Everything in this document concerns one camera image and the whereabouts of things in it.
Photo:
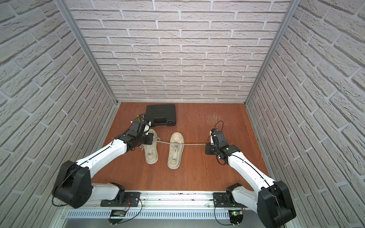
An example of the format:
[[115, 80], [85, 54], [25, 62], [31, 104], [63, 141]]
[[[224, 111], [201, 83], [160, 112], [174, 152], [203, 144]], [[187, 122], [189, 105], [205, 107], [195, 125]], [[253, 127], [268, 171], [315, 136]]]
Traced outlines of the beige sneaker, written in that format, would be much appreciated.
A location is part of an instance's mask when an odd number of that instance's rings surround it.
[[158, 161], [158, 151], [157, 151], [157, 142], [161, 139], [157, 136], [157, 133], [154, 129], [150, 129], [148, 131], [148, 135], [153, 135], [153, 141], [151, 145], [141, 145], [142, 151], [145, 153], [145, 161], [152, 165]]
[[184, 137], [180, 132], [173, 133], [169, 142], [164, 142], [159, 137], [157, 138], [156, 142], [169, 145], [168, 167], [172, 170], [176, 170], [180, 167], [185, 146], [204, 145], [204, 143], [199, 142], [185, 142]]

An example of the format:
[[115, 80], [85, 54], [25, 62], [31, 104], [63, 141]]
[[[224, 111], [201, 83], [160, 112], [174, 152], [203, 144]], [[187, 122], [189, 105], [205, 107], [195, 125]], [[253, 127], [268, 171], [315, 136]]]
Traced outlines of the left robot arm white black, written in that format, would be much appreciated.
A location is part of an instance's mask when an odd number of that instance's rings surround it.
[[129, 205], [123, 186], [92, 183], [92, 178], [114, 159], [138, 146], [151, 145], [154, 135], [149, 133], [150, 128], [150, 121], [134, 120], [127, 130], [103, 148], [78, 161], [64, 162], [58, 172], [52, 198], [60, 200], [60, 206], [74, 209], [91, 201], [101, 201], [108, 206]]

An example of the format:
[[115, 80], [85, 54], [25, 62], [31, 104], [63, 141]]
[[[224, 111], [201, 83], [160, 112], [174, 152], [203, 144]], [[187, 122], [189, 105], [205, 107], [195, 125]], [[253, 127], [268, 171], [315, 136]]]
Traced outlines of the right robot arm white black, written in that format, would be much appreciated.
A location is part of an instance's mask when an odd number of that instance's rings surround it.
[[286, 183], [275, 181], [260, 171], [237, 146], [228, 143], [222, 131], [215, 128], [210, 131], [210, 142], [205, 146], [205, 153], [232, 167], [252, 187], [250, 191], [236, 183], [226, 188], [225, 193], [213, 193], [215, 208], [248, 208], [257, 213], [266, 228], [280, 228], [296, 218]]

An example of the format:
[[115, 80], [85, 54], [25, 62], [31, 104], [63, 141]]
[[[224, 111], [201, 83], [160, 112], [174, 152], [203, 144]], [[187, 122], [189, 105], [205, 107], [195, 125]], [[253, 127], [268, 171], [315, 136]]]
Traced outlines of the black plastic tool case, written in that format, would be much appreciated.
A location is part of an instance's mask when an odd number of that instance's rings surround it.
[[144, 118], [151, 122], [151, 127], [175, 126], [176, 106], [174, 104], [148, 105]]

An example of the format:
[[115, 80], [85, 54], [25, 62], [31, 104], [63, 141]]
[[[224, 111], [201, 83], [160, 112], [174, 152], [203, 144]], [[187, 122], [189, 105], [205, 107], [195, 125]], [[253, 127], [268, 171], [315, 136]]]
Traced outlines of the right controller board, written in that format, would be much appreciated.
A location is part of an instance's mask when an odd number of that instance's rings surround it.
[[243, 211], [229, 210], [228, 213], [229, 213], [230, 223], [233, 226], [236, 226], [236, 225], [239, 226], [240, 223], [243, 221], [243, 216], [244, 216]]

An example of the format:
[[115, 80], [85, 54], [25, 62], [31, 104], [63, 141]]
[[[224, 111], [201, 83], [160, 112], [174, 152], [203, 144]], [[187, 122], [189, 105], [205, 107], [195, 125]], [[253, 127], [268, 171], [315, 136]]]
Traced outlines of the controller board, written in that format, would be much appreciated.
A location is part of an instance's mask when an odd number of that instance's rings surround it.
[[112, 210], [108, 221], [111, 225], [118, 225], [125, 221], [125, 216], [127, 214], [126, 210]]
[[229, 210], [228, 213], [229, 213], [230, 223], [233, 226], [236, 226], [236, 225], [239, 226], [240, 223], [243, 221], [243, 216], [244, 216], [243, 211]]

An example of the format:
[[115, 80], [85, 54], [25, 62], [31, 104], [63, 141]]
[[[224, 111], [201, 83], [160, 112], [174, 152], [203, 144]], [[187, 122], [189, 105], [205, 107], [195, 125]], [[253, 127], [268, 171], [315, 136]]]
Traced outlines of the left controller board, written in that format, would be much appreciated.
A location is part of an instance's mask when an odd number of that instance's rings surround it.
[[127, 214], [126, 210], [112, 210], [108, 221], [111, 225], [118, 225], [125, 221], [125, 216]]

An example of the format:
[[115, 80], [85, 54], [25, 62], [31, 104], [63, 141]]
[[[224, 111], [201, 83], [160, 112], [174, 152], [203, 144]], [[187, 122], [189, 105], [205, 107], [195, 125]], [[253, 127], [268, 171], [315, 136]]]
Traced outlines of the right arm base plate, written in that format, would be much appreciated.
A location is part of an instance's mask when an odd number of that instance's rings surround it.
[[216, 208], [224, 208], [224, 207], [246, 208], [244, 204], [236, 202], [235, 199], [233, 198], [232, 193], [230, 192], [214, 192], [213, 202]]

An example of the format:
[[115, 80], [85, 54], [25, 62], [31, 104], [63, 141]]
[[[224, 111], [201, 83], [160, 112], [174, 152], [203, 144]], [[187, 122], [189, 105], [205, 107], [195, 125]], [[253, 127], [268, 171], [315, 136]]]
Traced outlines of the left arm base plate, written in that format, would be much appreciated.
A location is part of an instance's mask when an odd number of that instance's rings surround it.
[[137, 207], [140, 205], [140, 192], [120, 192], [113, 200], [102, 200], [101, 207]]

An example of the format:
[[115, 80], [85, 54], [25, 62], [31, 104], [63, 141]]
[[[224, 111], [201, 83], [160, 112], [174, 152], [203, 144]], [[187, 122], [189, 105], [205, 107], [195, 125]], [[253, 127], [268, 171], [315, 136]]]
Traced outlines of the aluminium front rail frame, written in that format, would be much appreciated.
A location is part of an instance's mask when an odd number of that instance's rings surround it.
[[[245, 208], [215, 208], [214, 192], [141, 191], [137, 207], [101, 207], [101, 201], [88, 202], [73, 209], [62, 208], [51, 222], [53, 228], [162, 228], [162, 227], [219, 227], [266, 228], [257, 213]], [[125, 221], [111, 225], [112, 210], [126, 210]], [[243, 221], [233, 226], [229, 210], [243, 211]]]

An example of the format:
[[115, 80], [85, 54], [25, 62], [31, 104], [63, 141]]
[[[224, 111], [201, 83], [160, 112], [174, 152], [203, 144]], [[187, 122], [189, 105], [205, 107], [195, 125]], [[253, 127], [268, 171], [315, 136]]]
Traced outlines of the right corner aluminium post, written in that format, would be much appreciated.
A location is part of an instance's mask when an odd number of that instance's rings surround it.
[[281, 22], [281, 24], [279, 26], [279, 29], [278, 29], [277, 33], [275, 34], [275, 37], [273, 39], [273, 42], [272, 42], [272, 44], [271, 44], [271, 46], [269, 48], [269, 51], [268, 51], [268, 53], [267, 53], [267, 55], [266, 55], [266, 57], [264, 59], [264, 62], [263, 62], [262, 66], [261, 66], [261, 68], [259, 70], [259, 73], [258, 73], [258, 75], [257, 75], [257, 77], [256, 77], [256, 79], [255, 79], [255, 81], [253, 83], [253, 86], [250, 89], [250, 92], [249, 92], [249, 94], [247, 96], [247, 99], [245, 101], [245, 106], [247, 106], [248, 103], [250, 102], [250, 100], [252, 99], [252, 96], [253, 96], [256, 88], [258, 87], [258, 84], [259, 84], [261, 78], [264, 75], [264, 71], [265, 71], [266, 67], [269, 65], [270, 60], [274, 56], [275, 51], [278, 48], [278, 46], [279, 46], [279, 44], [280, 44], [280, 42], [282, 40], [282, 37], [283, 37], [283, 35], [284, 35], [287, 27], [289, 26], [289, 24], [290, 24], [290, 22], [292, 20], [292, 17], [294, 15], [294, 13], [296, 12], [296, 10], [297, 10], [300, 2], [301, 2], [301, 0], [293, 0], [293, 1], [291, 1], [291, 3], [290, 3], [290, 5], [289, 5], [289, 7], [288, 7], [288, 9], [287, 9], [287, 11], [286, 11], [286, 13], [284, 15], [284, 18], [283, 18], [283, 20], [282, 20], [282, 22]]

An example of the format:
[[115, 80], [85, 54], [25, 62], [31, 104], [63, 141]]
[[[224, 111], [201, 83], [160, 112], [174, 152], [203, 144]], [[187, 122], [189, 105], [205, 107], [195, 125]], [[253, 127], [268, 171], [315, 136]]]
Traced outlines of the corner aluminium post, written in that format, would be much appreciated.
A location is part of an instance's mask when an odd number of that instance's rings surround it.
[[277, 33], [275, 34], [275, 37], [273, 39], [273, 42], [272, 42], [272, 44], [271, 44], [271, 46], [269, 48], [269, 51], [268, 51], [268, 53], [267, 53], [267, 55], [266, 55], [266, 57], [264, 59], [264, 62], [263, 62], [262, 66], [261, 66], [261, 68], [259, 70], [259, 73], [258, 73], [258, 75], [257, 75], [257, 77], [256, 77], [256, 79], [255, 79], [255, 81], [253, 83], [253, 86], [250, 89], [250, 92], [249, 92], [249, 94], [247, 96], [247, 99], [245, 101], [245, 106], [247, 106], [248, 103], [250, 102], [250, 100], [252, 99], [252, 96], [253, 96], [256, 88], [258, 87], [258, 84], [259, 84], [261, 78], [264, 75], [264, 71], [265, 71], [266, 67], [269, 65], [270, 60], [274, 56], [275, 51], [278, 48], [278, 46], [279, 46], [279, 44], [280, 44], [280, 42], [282, 40], [282, 37], [283, 37], [283, 35], [284, 35], [287, 27], [289, 26], [289, 24], [290, 24], [290, 22], [292, 20], [292, 17], [294, 15], [294, 13], [296, 12], [296, 10], [297, 10], [300, 2], [301, 2], [301, 0], [293, 0], [293, 1], [291, 1], [291, 3], [290, 3], [290, 5], [289, 5], [289, 7], [288, 7], [288, 9], [287, 9], [287, 11], [286, 11], [286, 13], [284, 15], [284, 18], [283, 18], [283, 20], [282, 20], [282, 22], [281, 22], [281, 24], [279, 26], [279, 29], [278, 29]]
[[70, 30], [72, 31], [73, 35], [75, 36], [77, 42], [79, 43], [81, 49], [83, 50], [85, 56], [87, 57], [88, 61], [90, 62], [91, 66], [93, 67], [96, 75], [98, 76], [101, 84], [103, 85], [106, 93], [109, 95], [111, 101], [114, 105], [118, 105], [118, 101], [112, 92], [110, 85], [108, 84], [99, 64], [95, 56], [93, 55], [85, 37], [82, 34], [81, 29], [77, 25], [76, 20], [72, 16], [71, 10], [68, 8], [66, 1], [63, 0], [55, 0], [55, 4], [57, 5], [60, 13], [64, 17], [66, 23], [68, 24]]

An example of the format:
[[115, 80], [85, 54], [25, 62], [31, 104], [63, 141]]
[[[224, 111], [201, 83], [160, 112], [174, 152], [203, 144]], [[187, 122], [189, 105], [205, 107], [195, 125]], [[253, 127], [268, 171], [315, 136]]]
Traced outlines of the left corner aluminium post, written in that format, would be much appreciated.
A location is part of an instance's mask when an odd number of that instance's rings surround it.
[[72, 16], [71, 10], [68, 8], [66, 1], [63, 0], [55, 0], [55, 4], [57, 5], [60, 13], [64, 17], [66, 23], [68, 24], [70, 30], [72, 31], [73, 35], [75, 36], [77, 42], [79, 43], [81, 49], [83, 50], [85, 56], [87, 57], [88, 61], [90, 62], [91, 66], [93, 67], [96, 75], [98, 76], [101, 84], [103, 85], [106, 93], [109, 95], [111, 101], [114, 105], [118, 105], [118, 101], [112, 92], [110, 85], [108, 84], [99, 64], [95, 56], [93, 55], [85, 37], [82, 34], [81, 29], [77, 25], [76, 20]]

